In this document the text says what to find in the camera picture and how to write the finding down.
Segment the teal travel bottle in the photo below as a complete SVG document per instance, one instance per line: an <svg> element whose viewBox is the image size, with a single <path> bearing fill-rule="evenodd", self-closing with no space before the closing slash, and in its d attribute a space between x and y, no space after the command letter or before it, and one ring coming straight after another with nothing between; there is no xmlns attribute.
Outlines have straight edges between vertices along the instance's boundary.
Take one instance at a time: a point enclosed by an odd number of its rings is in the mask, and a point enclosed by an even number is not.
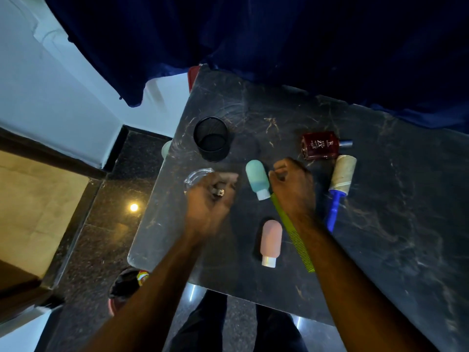
<svg viewBox="0 0 469 352"><path fill-rule="evenodd" d="M249 185L259 201L270 199L270 182L265 167L259 160L251 160L245 166Z"/></svg>

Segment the person's right hand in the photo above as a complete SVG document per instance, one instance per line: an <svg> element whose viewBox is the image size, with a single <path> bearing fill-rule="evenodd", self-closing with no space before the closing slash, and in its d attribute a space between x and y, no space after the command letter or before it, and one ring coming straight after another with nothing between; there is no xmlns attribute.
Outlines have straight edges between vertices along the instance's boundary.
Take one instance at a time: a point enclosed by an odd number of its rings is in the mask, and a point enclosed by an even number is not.
<svg viewBox="0 0 469 352"><path fill-rule="evenodd" d="M302 224L312 221L315 214L315 186L312 184L271 184L273 193L298 229Z"/></svg>

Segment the person's leg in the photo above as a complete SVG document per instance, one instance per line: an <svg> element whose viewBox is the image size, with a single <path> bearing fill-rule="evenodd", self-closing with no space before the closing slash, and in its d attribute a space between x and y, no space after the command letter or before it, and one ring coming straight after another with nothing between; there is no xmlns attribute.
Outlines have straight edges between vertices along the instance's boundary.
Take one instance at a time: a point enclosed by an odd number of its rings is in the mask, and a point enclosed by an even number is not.
<svg viewBox="0 0 469 352"><path fill-rule="evenodd" d="M208 290L171 340L169 352L222 352L227 296Z"/></svg>
<svg viewBox="0 0 469 352"><path fill-rule="evenodd" d="M308 352L290 314L256 305L256 320L253 352Z"/></svg>

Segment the pink travel bottle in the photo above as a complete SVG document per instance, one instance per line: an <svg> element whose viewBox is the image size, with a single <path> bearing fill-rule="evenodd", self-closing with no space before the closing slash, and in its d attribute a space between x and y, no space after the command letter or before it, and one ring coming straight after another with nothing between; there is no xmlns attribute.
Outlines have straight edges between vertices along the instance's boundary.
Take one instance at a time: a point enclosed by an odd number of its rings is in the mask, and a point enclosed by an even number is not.
<svg viewBox="0 0 469 352"><path fill-rule="evenodd" d="M264 223L260 244L262 266L276 267L276 261L280 256L282 232L282 225L278 221L268 220Z"/></svg>

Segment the person's left leg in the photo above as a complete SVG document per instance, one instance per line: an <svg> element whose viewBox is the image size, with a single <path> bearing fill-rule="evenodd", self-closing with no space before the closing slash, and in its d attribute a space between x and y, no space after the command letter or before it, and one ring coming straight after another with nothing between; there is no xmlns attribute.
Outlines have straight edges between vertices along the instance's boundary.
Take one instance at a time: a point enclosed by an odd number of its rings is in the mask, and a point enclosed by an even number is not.
<svg viewBox="0 0 469 352"><path fill-rule="evenodd" d="M171 340L169 352L222 352L227 296L208 290Z"/></svg>

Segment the dark blue curtain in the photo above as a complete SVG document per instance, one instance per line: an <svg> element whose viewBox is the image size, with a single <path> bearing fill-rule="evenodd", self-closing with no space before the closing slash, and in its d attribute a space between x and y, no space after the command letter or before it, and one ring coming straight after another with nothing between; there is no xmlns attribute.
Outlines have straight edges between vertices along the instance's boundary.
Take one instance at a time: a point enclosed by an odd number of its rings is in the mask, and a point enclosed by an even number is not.
<svg viewBox="0 0 469 352"><path fill-rule="evenodd" d="M200 63L469 134L469 0L45 0L130 107Z"/></svg>

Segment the clear glass bottle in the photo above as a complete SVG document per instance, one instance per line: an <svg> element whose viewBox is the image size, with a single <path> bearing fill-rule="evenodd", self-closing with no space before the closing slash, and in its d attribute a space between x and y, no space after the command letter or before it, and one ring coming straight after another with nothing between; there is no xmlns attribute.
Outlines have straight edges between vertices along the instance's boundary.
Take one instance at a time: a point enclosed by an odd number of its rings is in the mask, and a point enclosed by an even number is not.
<svg viewBox="0 0 469 352"><path fill-rule="evenodd" d="M196 185L203 177L206 177L210 173L214 173L215 170L211 167L209 168L202 168L191 172L186 179L184 180L184 194L186 195L187 192ZM225 184L224 183L217 183L211 187L212 195L216 197L222 197L225 194Z"/></svg>

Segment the red perfume bottle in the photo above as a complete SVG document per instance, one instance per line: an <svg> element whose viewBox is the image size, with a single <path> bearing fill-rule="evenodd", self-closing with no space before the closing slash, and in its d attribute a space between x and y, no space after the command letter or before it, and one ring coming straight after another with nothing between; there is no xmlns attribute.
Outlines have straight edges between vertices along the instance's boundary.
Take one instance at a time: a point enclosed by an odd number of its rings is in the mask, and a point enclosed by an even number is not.
<svg viewBox="0 0 469 352"><path fill-rule="evenodd" d="M350 148L353 140L340 140L333 131L311 132L302 136L305 160L336 159L341 148Z"/></svg>

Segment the tan wooden door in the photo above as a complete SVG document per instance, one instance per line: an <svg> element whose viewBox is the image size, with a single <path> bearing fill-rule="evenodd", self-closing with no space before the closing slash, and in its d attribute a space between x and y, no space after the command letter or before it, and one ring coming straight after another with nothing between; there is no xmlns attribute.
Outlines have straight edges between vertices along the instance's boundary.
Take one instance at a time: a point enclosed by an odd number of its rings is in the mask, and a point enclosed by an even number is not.
<svg viewBox="0 0 469 352"><path fill-rule="evenodd" d="M0 151L0 263L56 289L100 185Z"/></svg>

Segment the black mesh pen cup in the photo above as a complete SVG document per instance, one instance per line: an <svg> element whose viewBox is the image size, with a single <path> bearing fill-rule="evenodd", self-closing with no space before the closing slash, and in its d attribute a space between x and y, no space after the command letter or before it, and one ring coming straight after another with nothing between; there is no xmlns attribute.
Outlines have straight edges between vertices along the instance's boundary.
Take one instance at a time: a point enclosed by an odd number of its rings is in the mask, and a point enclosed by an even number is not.
<svg viewBox="0 0 469 352"><path fill-rule="evenodd" d="M193 139L200 155L208 162L219 162L229 153L230 132L221 118L210 116L201 119L195 125Z"/></svg>

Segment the blue handled lint roller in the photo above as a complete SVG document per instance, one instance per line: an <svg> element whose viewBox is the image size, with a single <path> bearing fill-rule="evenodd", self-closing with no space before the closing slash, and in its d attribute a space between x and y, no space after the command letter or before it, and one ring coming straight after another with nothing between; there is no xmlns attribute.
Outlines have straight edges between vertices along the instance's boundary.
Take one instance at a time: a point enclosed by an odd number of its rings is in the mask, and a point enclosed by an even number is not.
<svg viewBox="0 0 469 352"><path fill-rule="evenodd" d="M357 158L350 155L337 157L329 187L331 204L325 220L326 227L330 232L333 232L336 223L340 201L349 194L356 163Z"/></svg>

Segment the person's right leg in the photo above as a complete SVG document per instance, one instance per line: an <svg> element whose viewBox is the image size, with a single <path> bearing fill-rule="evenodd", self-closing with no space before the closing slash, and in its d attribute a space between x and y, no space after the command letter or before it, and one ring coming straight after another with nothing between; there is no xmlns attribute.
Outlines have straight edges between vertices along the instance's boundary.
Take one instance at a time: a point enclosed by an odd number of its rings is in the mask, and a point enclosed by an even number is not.
<svg viewBox="0 0 469 352"><path fill-rule="evenodd" d="M308 352L290 314L256 305L256 320L253 352Z"/></svg>

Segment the dark waste bin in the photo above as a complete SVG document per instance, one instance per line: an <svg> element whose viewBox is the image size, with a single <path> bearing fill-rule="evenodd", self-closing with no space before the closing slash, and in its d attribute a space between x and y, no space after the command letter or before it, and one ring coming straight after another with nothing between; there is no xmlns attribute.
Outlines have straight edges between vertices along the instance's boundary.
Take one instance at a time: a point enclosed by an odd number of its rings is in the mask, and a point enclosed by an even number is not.
<svg viewBox="0 0 469 352"><path fill-rule="evenodd" d="M140 288L137 282L138 272L139 269L129 266L121 271L112 283L107 294L107 305L111 316L114 316Z"/></svg>

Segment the red plastic chair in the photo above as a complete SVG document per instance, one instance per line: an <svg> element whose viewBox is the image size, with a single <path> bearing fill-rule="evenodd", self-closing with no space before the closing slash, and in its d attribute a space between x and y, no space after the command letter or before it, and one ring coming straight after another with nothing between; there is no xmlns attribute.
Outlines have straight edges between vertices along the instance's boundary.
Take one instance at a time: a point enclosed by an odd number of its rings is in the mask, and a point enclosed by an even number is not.
<svg viewBox="0 0 469 352"><path fill-rule="evenodd" d="M191 93L191 90L193 88L196 77L197 77L197 75L200 71L200 68L201 68L201 65L192 66L192 67L189 68L189 70L187 72L189 93Z"/></svg>

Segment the green plastic comb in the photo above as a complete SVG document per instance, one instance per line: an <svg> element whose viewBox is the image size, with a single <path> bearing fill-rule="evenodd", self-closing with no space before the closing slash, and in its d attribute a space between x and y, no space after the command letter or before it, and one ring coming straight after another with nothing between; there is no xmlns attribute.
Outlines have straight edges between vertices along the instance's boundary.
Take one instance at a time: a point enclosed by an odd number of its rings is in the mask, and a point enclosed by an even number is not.
<svg viewBox="0 0 469 352"><path fill-rule="evenodd" d="M280 220L288 233L288 236L290 237L291 242L293 243L297 253L299 254L303 265L305 266L306 270L309 273L315 272L315 268L313 266L313 263L308 255L308 251L306 249L306 246L304 245L301 237L299 236L297 230L295 229L294 225L292 224L290 218L288 215L284 212L282 209L277 196L273 193L271 194L271 201L273 202L273 205L280 217Z"/></svg>

